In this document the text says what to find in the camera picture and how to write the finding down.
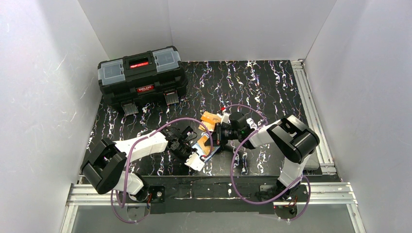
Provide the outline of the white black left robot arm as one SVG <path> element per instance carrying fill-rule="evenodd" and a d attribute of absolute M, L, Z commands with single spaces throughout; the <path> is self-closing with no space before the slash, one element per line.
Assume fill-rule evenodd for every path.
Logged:
<path fill-rule="evenodd" d="M 196 151 L 190 144 L 193 134 L 190 126 L 183 130 L 167 126 L 124 141 L 104 138 L 84 158 L 80 171 L 98 194 L 115 190 L 137 196 L 147 190 L 148 185 L 141 176 L 130 173 L 127 166 L 132 161 L 164 151 L 185 161 Z"/>

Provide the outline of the single orange credit card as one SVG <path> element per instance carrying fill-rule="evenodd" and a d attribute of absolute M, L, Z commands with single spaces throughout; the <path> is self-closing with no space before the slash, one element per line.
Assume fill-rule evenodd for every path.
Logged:
<path fill-rule="evenodd" d="M 207 157 L 211 151 L 211 145 L 206 145 L 206 143 L 210 143 L 208 134 L 202 133 L 201 137 L 197 140 L 196 144 L 194 145 L 195 148 L 198 150 L 198 153 L 203 157 Z"/>

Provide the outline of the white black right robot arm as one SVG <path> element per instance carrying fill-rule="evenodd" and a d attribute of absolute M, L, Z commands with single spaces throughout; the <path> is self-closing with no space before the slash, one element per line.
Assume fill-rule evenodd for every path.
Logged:
<path fill-rule="evenodd" d="M 266 144 L 276 146 L 276 152 L 284 156 L 276 191 L 279 193 L 295 179 L 298 180 L 286 194 L 301 182 L 309 156 L 320 144 L 318 135 L 293 115 L 258 129 L 254 121 L 241 112 L 226 114 L 221 123 L 216 123 L 212 140 L 214 145 L 225 145 L 229 140 L 244 141 L 242 146 L 250 150 Z"/>

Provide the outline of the orange credit card stack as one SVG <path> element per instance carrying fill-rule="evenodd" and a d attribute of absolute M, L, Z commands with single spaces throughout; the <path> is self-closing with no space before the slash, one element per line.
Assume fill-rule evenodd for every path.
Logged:
<path fill-rule="evenodd" d="M 206 127 L 204 127 L 203 125 L 199 125 L 198 129 L 200 129 L 204 132 L 206 132 L 206 131 L 213 132 L 214 129 L 215 129 L 216 123 L 221 123 L 221 119 L 222 118 L 219 115 L 205 111 L 202 114 L 202 116 L 200 118 L 200 121 Z"/>

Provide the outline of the navy blue card holder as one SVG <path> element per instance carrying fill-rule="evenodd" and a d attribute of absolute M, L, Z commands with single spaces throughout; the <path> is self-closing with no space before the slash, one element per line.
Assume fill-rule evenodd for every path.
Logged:
<path fill-rule="evenodd" d="M 221 150 L 221 146 L 214 146 L 213 150 L 210 151 L 210 146 L 202 146 L 199 143 L 194 144 L 192 148 L 196 150 L 196 153 L 199 155 L 200 159 L 203 162 L 209 161 L 214 156 L 214 154 Z"/>

